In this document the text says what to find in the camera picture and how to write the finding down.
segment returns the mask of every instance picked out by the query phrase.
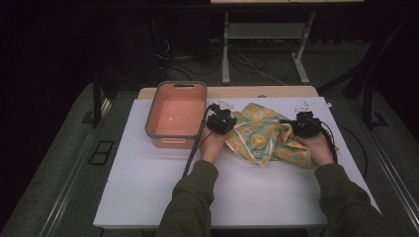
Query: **towel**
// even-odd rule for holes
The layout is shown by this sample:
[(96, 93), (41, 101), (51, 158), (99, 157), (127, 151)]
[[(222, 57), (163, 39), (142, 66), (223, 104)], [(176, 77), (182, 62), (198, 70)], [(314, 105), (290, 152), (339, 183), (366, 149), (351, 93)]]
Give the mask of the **towel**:
[(254, 103), (232, 114), (237, 123), (225, 142), (237, 155), (260, 166), (270, 160), (285, 160), (305, 168), (316, 167), (309, 150), (295, 140), (293, 128), (279, 123), (287, 117)]

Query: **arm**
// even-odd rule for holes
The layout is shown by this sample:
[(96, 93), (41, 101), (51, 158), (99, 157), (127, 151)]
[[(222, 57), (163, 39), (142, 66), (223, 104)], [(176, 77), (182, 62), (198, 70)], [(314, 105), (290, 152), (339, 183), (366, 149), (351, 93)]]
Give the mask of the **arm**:
[[(205, 128), (202, 138), (209, 134), (210, 130)], [(191, 174), (175, 186), (156, 237), (210, 236), (210, 205), (218, 176), (214, 163), (224, 140), (225, 136), (211, 134), (203, 143), (201, 160), (194, 164)]]
[(297, 139), (310, 150), (318, 166), (315, 176), (321, 191), (320, 208), (327, 217), (330, 236), (390, 236), (368, 194), (349, 180), (342, 166), (334, 164), (323, 134)]

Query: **dark background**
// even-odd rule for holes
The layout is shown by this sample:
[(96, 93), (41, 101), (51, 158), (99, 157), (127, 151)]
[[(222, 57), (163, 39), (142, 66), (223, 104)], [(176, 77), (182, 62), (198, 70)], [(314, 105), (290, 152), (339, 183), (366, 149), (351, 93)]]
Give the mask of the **dark background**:
[[(158, 37), (199, 57), (207, 55), (208, 39), (222, 37), (222, 9), (209, 9), (208, 1), (200, 0), (178, 1), (173, 9), (152, 8), (171, 2), (0, 1), (0, 230), (74, 100), (94, 75), (99, 75), (109, 98), (114, 98), (118, 91), (156, 86), (162, 80), (154, 56)], [(419, 14), (413, 7), (415, 4), (415, 1), (371, 0), (356, 5), (231, 10), (232, 20), (276, 21), (305, 18), (306, 11), (315, 8), (312, 43), (370, 41), (376, 44), (369, 52), (372, 57), (382, 50), (381, 45), (391, 31), (411, 11), (416, 11), (385, 49), (372, 75), (362, 79), (373, 78), (376, 87), (419, 137), (415, 123), (419, 119), (416, 95), (419, 83), (414, 74), (419, 65), (416, 45)], [(183, 5), (200, 9), (179, 10)]]

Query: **orange plastic container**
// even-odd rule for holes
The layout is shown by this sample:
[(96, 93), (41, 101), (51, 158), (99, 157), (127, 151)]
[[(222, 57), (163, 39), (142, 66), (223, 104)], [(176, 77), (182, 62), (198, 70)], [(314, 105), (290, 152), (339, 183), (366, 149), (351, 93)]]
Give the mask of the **orange plastic container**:
[(163, 82), (157, 87), (145, 132), (159, 148), (190, 149), (207, 105), (203, 82)]

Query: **floor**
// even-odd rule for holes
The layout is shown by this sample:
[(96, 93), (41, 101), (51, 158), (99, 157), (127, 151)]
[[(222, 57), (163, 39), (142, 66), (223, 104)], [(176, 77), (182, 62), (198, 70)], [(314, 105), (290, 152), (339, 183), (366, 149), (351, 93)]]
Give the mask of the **floor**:
[[(166, 79), (199, 80), (208, 86), (222, 86), (220, 42), (214, 40), (210, 44), (212, 57), (206, 60), (196, 60), (177, 51), (176, 63), (163, 70)], [(230, 85), (301, 85), (290, 57), (296, 46), (295, 41), (232, 41), (229, 46)], [(310, 80), (308, 85), (322, 86), (351, 69), (361, 61), (369, 46), (366, 42), (310, 43), (302, 57)], [(332, 103), (332, 115), (340, 124), (361, 172), (365, 171), (368, 159), (366, 182), (394, 236), (419, 236), (419, 229), (411, 220), (411, 213), (418, 213), (415, 201), (419, 199), (418, 142), (378, 92), (374, 94), (373, 112), (381, 113), (388, 126), (368, 130), (361, 121), (362, 95), (356, 100), (346, 100), (342, 95), (346, 84), (341, 83), (320, 96)], [(137, 92), (120, 91), (115, 100), (106, 101), (103, 119), (92, 129), (89, 123), (92, 91), (92, 86), (88, 86), (74, 103), (1, 236), (152, 236), (152, 230), (103, 230), (92, 225), (130, 105), (137, 95)], [(108, 163), (104, 166), (87, 164), (101, 140), (115, 142)], [(392, 179), (388, 167), (397, 171), (401, 183)], [(400, 190), (407, 190), (407, 195)], [(320, 236), (321, 231), (213, 231), (213, 236)]]

